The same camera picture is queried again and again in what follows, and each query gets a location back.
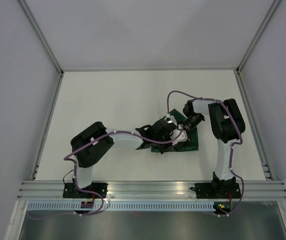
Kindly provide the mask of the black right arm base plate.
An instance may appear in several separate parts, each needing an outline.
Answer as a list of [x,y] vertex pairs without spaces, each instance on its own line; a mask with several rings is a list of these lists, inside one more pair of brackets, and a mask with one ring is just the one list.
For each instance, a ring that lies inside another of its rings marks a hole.
[[212,183],[196,183],[194,191],[197,199],[239,199],[241,197],[238,183],[218,187],[213,186]]

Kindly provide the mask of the right aluminium frame post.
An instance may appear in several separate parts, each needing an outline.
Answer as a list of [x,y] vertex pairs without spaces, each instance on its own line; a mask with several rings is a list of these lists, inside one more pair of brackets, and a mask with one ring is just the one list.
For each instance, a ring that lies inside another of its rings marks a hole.
[[234,73],[236,75],[239,75],[242,69],[245,67],[245,64],[247,63],[248,59],[252,55],[252,52],[254,51],[256,45],[260,41],[261,37],[263,36],[265,30],[267,29],[270,21],[272,20],[274,14],[276,13],[277,9],[281,5],[282,0],[273,0],[270,7],[268,8],[262,22],[260,23],[257,31],[255,32],[249,46],[247,47],[241,61],[239,62],[238,66],[235,68]]

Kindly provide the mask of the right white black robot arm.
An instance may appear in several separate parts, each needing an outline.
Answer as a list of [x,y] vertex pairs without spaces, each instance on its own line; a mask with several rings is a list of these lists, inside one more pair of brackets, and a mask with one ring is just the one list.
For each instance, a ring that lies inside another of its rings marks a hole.
[[210,184],[196,186],[196,192],[215,197],[227,197],[228,194],[239,194],[237,176],[232,170],[233,152],[236,145],[242,144],[242,133],[245,122],[235,99],[224,101],[214,99],[188,100],[183,108],[187,120],[184,129],[190,132],[205,120],[210,119],[211,130],[217,139],[217,164]]

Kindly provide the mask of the dark green cloth napkin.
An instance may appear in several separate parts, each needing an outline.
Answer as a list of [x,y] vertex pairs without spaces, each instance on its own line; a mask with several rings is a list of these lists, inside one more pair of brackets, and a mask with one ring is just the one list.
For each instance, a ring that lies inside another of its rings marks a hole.
[[[187,117],[176,109],[172,109],[170,111],[170,114],[175,117],[175,119],[178,121],[179,124],[187,120]],[[168,145],[165,145],[165,144],[162,144],[159,146],[153,145],[151,147],[151,152],[163,154],[166,152],[197,151],[198,150],[197,129],[195,129],[194,132],[192,133],[188,133],[187,135],[188,135],[188,139],[185,142],[179,142],[177,145],[171,145],[170,143]]]

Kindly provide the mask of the aluminium side rail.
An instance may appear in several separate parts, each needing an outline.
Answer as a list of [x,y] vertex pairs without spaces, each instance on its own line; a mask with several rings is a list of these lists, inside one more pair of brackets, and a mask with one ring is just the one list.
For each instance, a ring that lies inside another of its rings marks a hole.
[[53,117],[53,113],[55,110],[56,101],[57,101],[57,98],[59,95],[59,91],[61,88],[63,77],[64,77],[64,72],[61,72],[59,74],[59,78],[58,78],[57,83],[55,85],[53,96],[51,97],[50,102],[49,102],[48,113],[47,113],[46,118],[45,118],[45,123],[44,123],[44,127],[43,127],[43,130],[41,133],[41,138],[40,138],[39,145],[37,147],[36,154],[34,157],[33,168],[31,170],[31,174],[29,177],[29,180],[32,180],[32,181],[36,179],[39,163],[41,161],[44,145],[46,143],[47,134],[48,134],[49,127],[51,124],[51,120]]
[[252,106],[250,104],[247,91],[245,89],[245,84],[241,77],[241,73],[238,69],[235,69],[234,75],[235,75],[235,79],[236,79],[236,82],[237,82],[237,85],[240,91],[240,95],[241,95],[241,98],[244,104],[245,111],[248,117],[249,125],[250,125],[251,132],[254,138],[254,142],[255,142],[255,146],[256,146],[256,149],[259,155],[259,159],[260,159],[260,162],[263,168],[265,179],[268,181],[273,181],[274,177],[273,177],[271,168],[268,163],[268,159],[267,159],[265,148],[263,146],[261,134],[259,132],[259,128],[258,128],[256,119],[255,119],[255,116],[254,116]]

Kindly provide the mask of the aluminium front frame rail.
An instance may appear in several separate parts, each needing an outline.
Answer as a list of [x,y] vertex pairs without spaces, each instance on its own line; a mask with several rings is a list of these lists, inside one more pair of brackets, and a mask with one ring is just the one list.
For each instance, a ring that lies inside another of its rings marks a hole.
[[[190,188],[193,181],[108,181],[106,198],[116,201],[192,201],[196,193]],[[286,187],[282,181],[246,180],[244,201],[286,201]],[[62,181],[29,180],[19,186],[20,200],[61,200]]]

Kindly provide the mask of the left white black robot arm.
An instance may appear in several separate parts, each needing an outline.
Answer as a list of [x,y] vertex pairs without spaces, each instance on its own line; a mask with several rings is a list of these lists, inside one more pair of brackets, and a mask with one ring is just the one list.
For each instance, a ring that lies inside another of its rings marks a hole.
[[153,125],[134,130],[111,129],[97,121],[71,140],[72,152],[64,158],[74,163],[74,192],[81,198],[87,198],[91,194],[93,166],[113,148],[171,148],[185,137],[183,125],[178,124],[171,115]]

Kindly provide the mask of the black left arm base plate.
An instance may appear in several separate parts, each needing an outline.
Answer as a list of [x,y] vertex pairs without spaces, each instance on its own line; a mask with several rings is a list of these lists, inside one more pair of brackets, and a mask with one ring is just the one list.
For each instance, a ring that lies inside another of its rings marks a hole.
[[98,199],[105,198],[108,184],[105,182],[93,182],[88,187],[79,190],[73,182],[66,183],[63,190],[64,199]]

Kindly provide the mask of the right aluminium side rail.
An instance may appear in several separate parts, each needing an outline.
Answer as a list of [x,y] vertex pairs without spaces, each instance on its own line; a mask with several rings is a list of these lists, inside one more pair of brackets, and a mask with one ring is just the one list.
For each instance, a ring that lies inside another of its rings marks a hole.
[[235,75],[235,79],[236,79],[236,82],[237,82],[237,85],[240,91],[240,95],[241,95],[241,98],[244,104],[245,111],[248,117],[249,125],[250,125],[251,132],[254,138],[254,142],[255,142],[255,146],[256,146],[256,149],[259,155],[259,159],[260,159],[260,162],[263,168],[265,179],[268,181],[273,181],[274,177],[273,177],[271,168],[268,163],[268,159],[267,159],[265,148],[263,146],[261,134],[259,132],[259,128],[258,128],[256,119],[255,119],[255,116],[254,116],[252,106],[250,104],[247,91],[245,89],[245,84],[241,77],[241,73],[238,69],[235,69],[234,75]]

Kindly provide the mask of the left aluminium frame post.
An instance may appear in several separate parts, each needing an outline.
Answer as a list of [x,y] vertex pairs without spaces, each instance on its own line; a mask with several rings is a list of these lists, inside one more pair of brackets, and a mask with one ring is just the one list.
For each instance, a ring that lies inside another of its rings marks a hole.
[[28,23],[30,24],[33,32],[36,34],[37,39],[39,40],[42,48],[45,51],[45,54],[47,55],[48,59],[50,60],[51,64],[53,65],[54,69],[58,73],[59,76],[62,76],[64,71],[62,70],[55,54],[53,53],[48,41],[46,40],[45,35],[43,34],[43,31],[41,30],[34,14],[32,13],[28,3],[26,0],[17,0],[16,1],[19,7],[21,8],[23,14],[25,15],[25,18],[27,19]]

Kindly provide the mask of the left aluminium side rail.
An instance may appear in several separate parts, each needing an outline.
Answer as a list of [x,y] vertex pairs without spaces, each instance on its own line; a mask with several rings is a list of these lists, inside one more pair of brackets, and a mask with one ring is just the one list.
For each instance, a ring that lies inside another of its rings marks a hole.
[[53,113],[55,110],[56,101],[57,101],[57,98],[59,95],[59,91],[61,88],[63,77],[64,77],[64,72],[61,72],[59,74],[59,78],[58,78],[57,83],[55,85],[53,96],[51,97],[50,102],[49,102],[48,113],[47,113],[46,118],[45,118],[45,123],[44,123],[44,127],[43,127],[43,130],[41,133],[41,138],[40,138],[39,145],[37,147],[36,154],[34,157],[33,168],[31,170],[31,174],[29,177],[29,180],[32,180],[32,181],[36,179],[39,163],[41,161],[44,145],[46,143],[47,134],[48,134],[49,127],[51,124],[51,120],[53,117]]

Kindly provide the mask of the aluminium frame post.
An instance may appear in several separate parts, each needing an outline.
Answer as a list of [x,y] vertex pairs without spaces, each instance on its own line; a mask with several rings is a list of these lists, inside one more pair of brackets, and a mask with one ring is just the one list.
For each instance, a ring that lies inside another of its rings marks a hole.
[[41,30],[34,14],[32,13],[28,3],[26,0],[17,0],[16,1],[19,7],[21,8],[23,14],[25,15],[25,18],[27,19],[28,23],[30,24],[33,32],[36,34],[37,39],[39,40],[42,48],[45,51],[45,54],[47,55],[48,59],[50,60],[51,64],[53,65],[54,69],[58,73],[59,76],[62,76],[64,71],[62,70],[55,54],[53,53],[48,41],[46,40],[45,35],[43,34],[43,31]]
[[235,68],[234,73],[236,75],[239,75],[242,69],[245,67],[245,64],[247,63],[248,59],[252,55],[252,52],[254,51],[256,45],[260,41],[261,37],[263,36],[265,30],[267,29],[270,21],[272,20],[274,14],[276,13],[277,9],[281,5],[282,0],[273,0],[270,7],[268,8],[262,22],[260,23],[257,31],[255,32],[249,46],[247,47],[241,61],[239,62],[238,66]]

